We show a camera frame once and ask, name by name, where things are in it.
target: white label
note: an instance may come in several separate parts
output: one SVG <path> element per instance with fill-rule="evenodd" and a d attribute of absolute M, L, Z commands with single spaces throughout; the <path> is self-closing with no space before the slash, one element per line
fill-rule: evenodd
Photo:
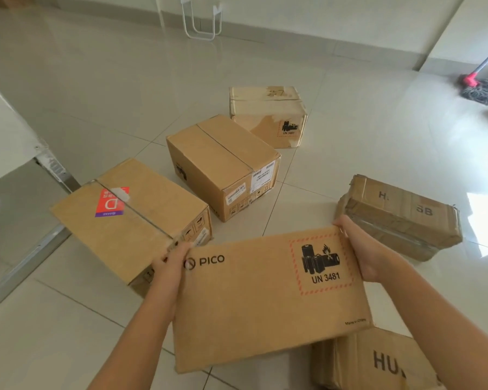
<path fill-rule="evenodd" d="M 197 238 L 195 238 L 194 246 L 201 246 L 204 243 L 204 240 L 206 239 L 208 234 L 209 234 L 208 229 L 204 227 L 202 231 L 199 233 L 199 235 L 197 236 Z"/>
<path fill-rule="evenodd" d="M 246 182 L 244 182 L 243 184 L 241 184 L 237 189 L 235 189 L 228 196 L 226 196 L 226 205 L 229 205 L 232 202 L 234 202 L 245 191 L 246 191 Z"/>
<path fill-rule="evenodd" d="M 275 169 L 275 160 L 273 160 L 265 167 L 262 167 L 260 170 L 254 172 L 253 176 L 251 177 L 251 190 L 249 193 L 251 194 L 254 191 L 259 190 L 262 186 L 268 183 L 271 180 L 271 178 L 273 178 L 274 169 Z"/>

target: red dashed border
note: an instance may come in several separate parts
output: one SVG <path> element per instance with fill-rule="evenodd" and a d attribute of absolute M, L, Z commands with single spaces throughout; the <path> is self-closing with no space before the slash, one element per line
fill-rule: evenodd
<path fill-rule="evenodd" d="M 308 295 L 308 294 L 322 293 L 322 292 L 326 292 L 326 291 L 329 291 L 329 290 L 332 290 L 332 289 L 335 289 L 335 288 L 346 288 L 346 287 L 352 286 L 352 284 L 354 282 L 354 276 L 352 276 L 351 266 L 350 266 L 350 263 L 349 263 L 349 258 L 347 256 L 347 251 L 346 251 L 346 249 L 345 249 L 345 247 L 343 245 L 343 240 L 342 240 L 342 238 L 339 238 L 339 240 L 340 240 L 340 246 L 341 246 L 342 251 L 343 251 L 343 256 L 344 256 L 345 261 L 347 263 L 347 269 L 349 270 L 349 277 L 351 278 L 351 282 L 350 283 L 346 283 L 346 284 L 343 284 L 342 283 L 342 284 L 339 284 L 339 285 L 336 285 L 336 286 L 330 286 L 330 287 L 326 287 L 326 288 L 319 288 L 317 290 L 304 291 L 302 289 L 302 281 L 300 280 L 300 274 L 298 272 L 297 258 L 294 255 L 294 251 L 293 251 L 293 242 L 313 241 L 313 240 L 316 240 L 316 239 L 328 238 L 330 236 L 337 236 L 337 235 L 338 235 L 338 232 L 335 232 L 333 234 L 324 234 L 322 236 L 311 236 L 311 237 L 307 237 L 307 238 L 300 238 L 300 239 L 297 239 L 297 240 L 289 241 L 289 249 L 291 249 L 291 256 L 293 257 L 294 274 L 297 276 L 297 284 L 298 284 L 298 289 L 300 290 L 300 295 Z"/>

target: person's right hand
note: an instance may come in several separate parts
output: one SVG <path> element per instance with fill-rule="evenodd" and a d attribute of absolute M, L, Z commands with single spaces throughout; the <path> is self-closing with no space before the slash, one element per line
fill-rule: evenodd
<path fill-rule="evenodd" d="M 352 249 L 358 258 L 363 280 L 382 282 L 383 276 L 386 275 L 391 261 L 395 255 L 397 256 L 397 253 L 376 241 L 347 215 L 341 215 L 332 224 L 341 227 L 349 237 Z"/>

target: red sticker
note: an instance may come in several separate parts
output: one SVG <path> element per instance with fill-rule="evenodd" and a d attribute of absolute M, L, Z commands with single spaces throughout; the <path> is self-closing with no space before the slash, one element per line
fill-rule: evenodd
<path fill-rule="evenodd" d="M 122 187 L 121 189 L 127 194 L 130 193 L 129 187 Z M 101 196 L 99 196 L 95 217 L 123 215 L 124 209 L 125 203 L 123 201 L 117 198 L 108 189 L 103 189 L 101 190 Z"/>

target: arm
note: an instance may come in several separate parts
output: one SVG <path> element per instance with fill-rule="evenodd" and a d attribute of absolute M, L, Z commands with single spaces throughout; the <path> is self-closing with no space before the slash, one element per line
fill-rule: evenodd
<path fill-rule="evenodd" d="M 348 216 L 335 221 L 347 233 L 364 280 L 379 282 L 449 390 L 488 389 L 488 335 L 441 296 L 400 255 Z"/>
<path fill-rule="evenodd" d="M 155 276 L 147 296 L 88 390 L 150 388 L 168 325 L 175 314 L 182 262 L 189 249 L 190 244 L 182 243 L 170 252 L 168 259 L 154 261 Z"/>

